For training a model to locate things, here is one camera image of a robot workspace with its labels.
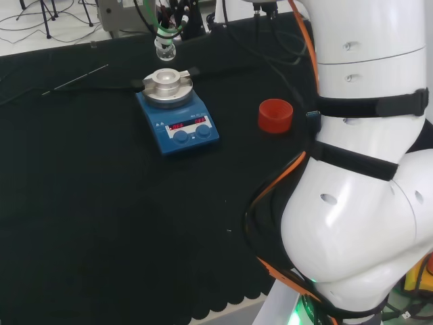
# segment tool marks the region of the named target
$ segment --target white floor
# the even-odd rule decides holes
[[[26,5],[30,5],[34,0],[24,0]],[[4,20],[7,17],[19,15],[22,11],[19,0],[0,0],[0,20]],[[94,3],[94,0],[87,0],[89,3]],[[48,8],[51,10],[51,1],[45,0]],[[72,5],[65,12],[60,12],[65,10],[67,7]],[[65,41],[68,43],[62,43],[56,41],[55,39],[47,39],[45,32],[45,25],[43,23],[43,16],[41,13],[41,4],[39,1],[30,5],[24,14],[33,14],[28,16],[21,16],[17,21],[16,18],[10,18],[0,22],[0,56],[7,56],[9,54],[34,51],[37,49],[46,49],[50,47],[59,47],[65,45],[72,45],[77,43],[86,43],[90,41],[102,41],[104,39],[110,39],[110,34],[102,29],[102,26],[98,23],[97,10],[95,7],[88,5],[87,10],[91,17],[91,21],[94,23],[93,27],[89,26],[87,22],[87,16],[84,11],[84,7],[78,4],[78,0],[55,0],[55,6],[59,13],[59,18],[55,21],[48,21],[48,27],[50,34],[60,41]],[[74,14],[84,22],[70,16],[69,14]],[[29,28],[26,30],[16,30],[22,28]]]

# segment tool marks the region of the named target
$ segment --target hole on robot arm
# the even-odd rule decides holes
[[[320,198],[330,205],[337,204],[337,199],[334,198],[331,194],[320,194]]]
[[[361,119],[360,118],[343,118],[343,122],[345,122],[347,125],[360,125]]]
[[[421,195],[421,193],[419,193],[418,191],[415,191],[415,197],[417,198],[417,201],[420,204],[424,203],[424,197]]]

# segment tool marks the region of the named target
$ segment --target green light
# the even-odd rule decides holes
[[[300,325],[300,318],[296,311],[290,316],[289,322],[287,325]]]

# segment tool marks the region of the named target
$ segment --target black cloth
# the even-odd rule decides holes
[[[297,32],[291,15],[281,18]],[[240,25],[236,33],[253,45],[254,25]],[[261,39],[267,54],[281,53]],[[187,324],[268,293],[273,281],[247,248],[240,218],[255,187],[304,148],[304,112],[279,76],[222,28],[178,45],[172,62],[156,57],[148,36],[2,57],[0,100],[105,64],[74,86],[199,68],[194,89],[221,138],[162,157],[132,93],[33,91],[1,106],[2,324]],[[313,105],[308,60],[279,69]],[[258,128],[269,98],[294,105],[289,133]],[[275,198],[278,211],[284,200]]]

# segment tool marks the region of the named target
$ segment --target metal rod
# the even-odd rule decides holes
[[[53,5],[54,17],[57,18],[59,15],[57,14],[57,10],[55,9],[54,0],[51,0],[51,4]]]
[[[55,18],[53,17],[53,15],[51,15],[51,11],[49,11],[49,9],[48,9],[48,7],[47,7],[47,4],[45,3],[44,0],[42,0],[42,3],[43,3],[43,5],[44,5],[45,9],[48,11],[48,14],[51,16],[51,20],[54,21]]]
[[[89,20],[89,26],[90,26],[90,27],[93,27],[93,23],[92,23],[92,21],[90,20],[89,12],[87,12],[86,0],[83,0],[83,7],[84,7],[84,11],[86,12],[87,19]]]
[[[41,0],[41,8],[42,8],[42,16],[43,16],[43,22],[45,23],[45,30],[47,31],[47,38],[50,39],[51,35],[49,34],[48,29],[48,22],[47,22],[47,15],[45,15],[45,8],[44,8],[44,2]]]
[[[94,73],[94,72],[96,72],[96,71],[98,71],[98,70],[101,70],[101,69],[103,69],[103,68],[105,68],[105,67],[107,67],[107,66],[108,66],[108,64],[106,64],[105,66],[102,66],[102,67],[100,67],[100,68],[98,68],[98,69],[96,69],[96,70],[93,70],[93,71],[91,71],[91,72],[89,72],[89,73],[86,73],[86,74],[82,75],[81,77],[78,77],[78,78],[75,78],[75,79],[73,79],[73,80],[71,80],[71,81],[68,81],[67,83],[64,83],[63,85],[60,85],[59,87],[56,87],[56,88],[54,88],[53,90],[57,90],[57,89],[60,89],[60,88],[62,88],[62,87],[64,87],[64,86],[66,86],[66,85],[69,85],[69,84],[71,84],[71,83],[74,83],[75,81],[78,81],[78,80],[80,80],[80,79],[82,79],[82,78],[85,78],[85,77],[87,77],[88,75],[90,75],[90,74],[92,74],[92,73]],[[47,91],[47,92],[43,93],[42,96],[45,96],[45,95],[47,95],[47,94],[49,94],[49,93],[51,93],[51,91]]]

